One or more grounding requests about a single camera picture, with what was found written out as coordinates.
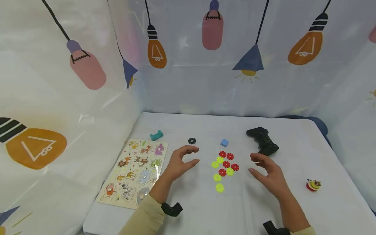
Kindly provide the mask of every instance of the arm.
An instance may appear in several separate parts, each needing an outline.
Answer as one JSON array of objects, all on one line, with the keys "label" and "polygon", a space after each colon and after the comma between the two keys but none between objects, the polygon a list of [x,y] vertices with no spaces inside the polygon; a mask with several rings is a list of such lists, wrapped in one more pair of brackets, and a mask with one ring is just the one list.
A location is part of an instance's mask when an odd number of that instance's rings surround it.
[{"label": "arm", "polygon": [[161,204],[166,202],[172,182],[200,161],[193,159],[184,163],[183,156],[198,151],[199,148],[195,146],[183,146],[172,153],[166,170],[121,229],[119,235],[155,235],[157,233],[165,217]]},{"label": "arm", "polygon": [[278,199],[284,227],[293,234],[315,234],[302,208],[288,188],[281,168],[265,155],[252,153],[250,157],[256,162],[256,166],[266,169],[268,173],[267,176],[263,176],[257,170],[249,168],[249,172]]}]

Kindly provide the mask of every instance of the purple bulb cap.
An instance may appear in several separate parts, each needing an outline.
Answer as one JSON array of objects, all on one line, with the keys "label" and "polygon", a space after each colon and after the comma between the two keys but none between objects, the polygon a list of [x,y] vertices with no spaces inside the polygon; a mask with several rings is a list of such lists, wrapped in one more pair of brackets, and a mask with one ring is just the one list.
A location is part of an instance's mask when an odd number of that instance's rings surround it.
[{"label": "purple bulb cap", "polygon": [[219,9],[219,2],[217,0],[212,0],[209,5],[209,10],[210,11],[218,11]]},{"label": "purple bulb cap", "polygon": [[67,48],[68,50],[73,53],[75,51],[79,51],[79,50],[82,50],[82,48],[80,47],[80,44],[78,44],[78,42],[74,41],[74,40],[69,40],[67,42]]}]

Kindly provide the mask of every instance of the white table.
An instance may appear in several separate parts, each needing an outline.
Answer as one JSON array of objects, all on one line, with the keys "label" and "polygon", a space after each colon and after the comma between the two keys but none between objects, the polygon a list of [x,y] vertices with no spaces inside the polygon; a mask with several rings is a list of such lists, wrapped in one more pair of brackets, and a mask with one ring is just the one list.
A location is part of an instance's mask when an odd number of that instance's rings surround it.
[{"label": "white table", "polygon": [[[278,201],[248,172],[255,167],[249,158],[258,152],[255,141],[246,136],[246,130],[262,126],[269,130],[279,151],[272,159],[282,168],[291,191],[302,206],[317,234],[375,234],[376,218],[336,155],[329,147],[315,123],[310,120],[273,118],[226,117],[210,115],[142,113],[129,138],[150,139],[158,129],[169,143],[165,170],[172,152],[188,139],[196,139],[197,154],[185,160],[200,158],[200,163],[171,188],[168,203],[179,202],[182,213],[166,217],[160,234],[265,235],[262,224],[272,220],[282,227]],[[220,145],[225,138],[227,148]],[[224,192],[215,190],[211,167],[219,151],[231,152],[240,170],[223,177]],[[306,179],[321,181],[318,192],[309,191]],[[115,235],[134,210],[95,202],[85,219],[87,234]]]}]

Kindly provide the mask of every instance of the black cord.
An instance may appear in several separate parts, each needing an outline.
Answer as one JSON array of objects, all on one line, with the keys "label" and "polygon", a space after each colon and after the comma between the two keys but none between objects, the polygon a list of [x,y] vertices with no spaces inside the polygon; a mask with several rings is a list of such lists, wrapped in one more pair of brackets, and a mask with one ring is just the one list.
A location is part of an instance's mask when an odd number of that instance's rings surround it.
[{"label": "black cord", "polygon": [[326,10],[328,9],[329,3],[330,3],[331,1],[332,1],[332,0],[329,0],[329,1],[328,1],[328,4],[326,4],[326,7],[325,7],[325,9],[324,9],[324,13],[325,13]]},{"label": "black cord", "polygon": [[262,28],[262,24],[264,23],[264,18],[265,18],[265,14],[266,14],[266,9],[268,8],[268,4],[269,4],[269,0],[266,1],[266,5],[265,5],[265,9],[264,9],[264,14],[262,15],[262,20],[261,20],[261,24],[260,24],[259,32],[257,34],[257,39],[256,39],[256,43],[255,44],[257,44],[258,38],[260,37],[261,28]]},{"label": "black cord", "polygon": [[146,11],[147,11],[147,17],[149,18],[149,25],[151,25],[152,23],[150,22],[149,9],[147,8],[146,0],[145,0],[145,6],[146,6]]},{"label": "black cord", "polygon": [[59,26],[61,32],[63,32],[65,38],[66,38],[68,41],[70,41],[70,38],[68,37],[67,33],[64,31],[64,29],[63,29],[63,27],[61,26],[61,24],[60,24],[60,23],[58,22],[58,20],[56,19],[56,16],[55,16],[55,14],[52,12],[50,6],[46,3],[45,0],[42,0],[42,2],[43,2],[43,3],[45,4],[45,6],[47,7],[47,9],[48,9],[48,11],[50,12],[50,14],[51,14],[53,20],[54,20],[55,23]]},{"label": "black cord", "polygon": [[[110,16],[111,16],[110,3],[108,2],[108,0],[107,0],[107,5],[108,5],[108,10],[110,11]],[[115,26],[114,26],[114,23],[113,23],[113,21],[112,21],[112,16],[111,16],[111,23],[112,23],[112,28],[114,29],[115,40],[116,40],[116,44],[118,45],[118,49],[119,49],[119,52],[120,52],[120,56],[121,56],[121,58],[124,60],[124,57],[123,57],[123,55],[121,54],[121,51],[120,51],[119,43],[118,43],[118,41],[117,41],[117,36],[116,36]]]}]

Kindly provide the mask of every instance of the pink light bulb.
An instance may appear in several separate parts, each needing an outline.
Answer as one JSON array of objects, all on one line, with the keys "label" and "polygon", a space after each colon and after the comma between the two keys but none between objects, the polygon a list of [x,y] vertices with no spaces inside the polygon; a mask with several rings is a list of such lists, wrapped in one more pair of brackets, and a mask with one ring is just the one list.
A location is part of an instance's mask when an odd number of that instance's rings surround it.
[{"label": "pink light bulb", "polygon": [[91,90],[98,90],[106,83],[106,74],[97,58],[90,52],[82,50],[73,40],[67,42],[67,48],[72,53],[70,65],[81,81]]},{"label": "pink light bulb", "polygon": [[376,27],[370,33],[369,40],[373,43],[376,43]]},{"label": "pink light bulb", "polygon": [[222,43],[223,17],[218,9],[218,1],[212,0],[202,20],[202,44],[208,50],[216,50]]}]

